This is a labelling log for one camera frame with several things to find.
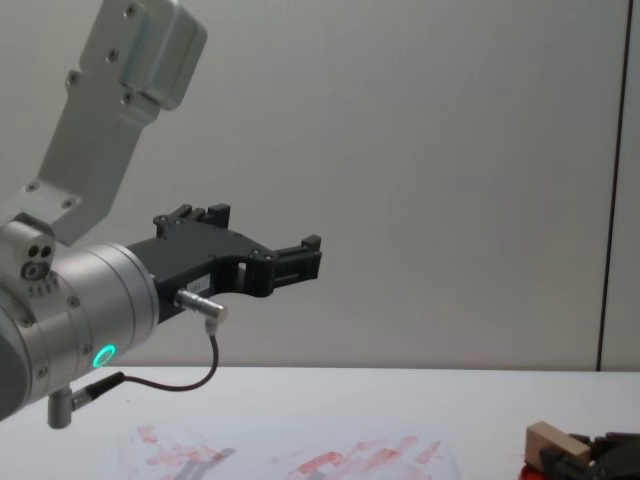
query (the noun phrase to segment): black cable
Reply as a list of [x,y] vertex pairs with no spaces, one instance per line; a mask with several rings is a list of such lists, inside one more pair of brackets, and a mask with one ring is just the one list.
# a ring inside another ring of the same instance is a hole
[[218,363],[220,361],[220,350],[218,349],[218,341],[216,340],[216,337],[211,336],[209,337],[209,340],[211,341],[211,348],[213,349],[213,364],[211,365],[211,370],[209,370],[209,373],[207,373],[207,376],[204,377],[199,382],[196,382],[192,385],[176,387],[172,385],[163,385],[161,383],[152,382],[150,380],[145,380],[143,378],[138,378],[138,377],[125,376],[124,381],[131,382],[131,383],[138,383],[140,385],[144,385],[145,387],[155,388],[157,390],[164,390],[166,392],[189,392],[197,388],[200,388],[209,380],[211,380],[211,378],[213,378],[213,375],[215,375],[216,370],[218,370]]

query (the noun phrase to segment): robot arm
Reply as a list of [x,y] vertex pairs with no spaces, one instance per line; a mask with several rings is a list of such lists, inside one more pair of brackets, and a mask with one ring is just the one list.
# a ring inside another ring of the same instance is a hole
[[0,206],[0,421],[49,396],[49,423],[64,428],[97,398],[69,383],[158,323],[194,310],[213,335],[227,311],[209,297],[317,278],[319,237],[268,249],[228,230],[226,205],[156,217],[156,236],[129,248],[55,253],[107,215],[142,129],[180,104],[205,40],[177,0],[104,0],[37,179]]

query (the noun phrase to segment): white table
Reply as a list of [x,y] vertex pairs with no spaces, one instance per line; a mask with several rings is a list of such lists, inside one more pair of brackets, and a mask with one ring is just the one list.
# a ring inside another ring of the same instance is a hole
[[[184,384],[206,368],[124,368]],[[116,369],[105,368],[75,387]],[[589,435],[640,432],[640,374],[446,370],[223,368],[201,390],[172,394],[125,384],[52,431],[46,403],[0,424],[0,478],[89,479],[116,435],[193,415],[225,423],[316,419],[443,427],[468,480],[513,480],[525,427],[538,420]],[[488,436],[494,440],[487,441]]]

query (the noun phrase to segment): wooden block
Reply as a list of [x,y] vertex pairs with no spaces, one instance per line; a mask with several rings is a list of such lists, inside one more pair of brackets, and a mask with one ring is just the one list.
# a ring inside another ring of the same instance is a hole
[[548,423],[539,422],[527,428],[527,446],[524,461],[533,468],[542,471],[540,451],[555,447],[563,452],[588,463],[591,459],[591,448],[566,433],[552,427]]

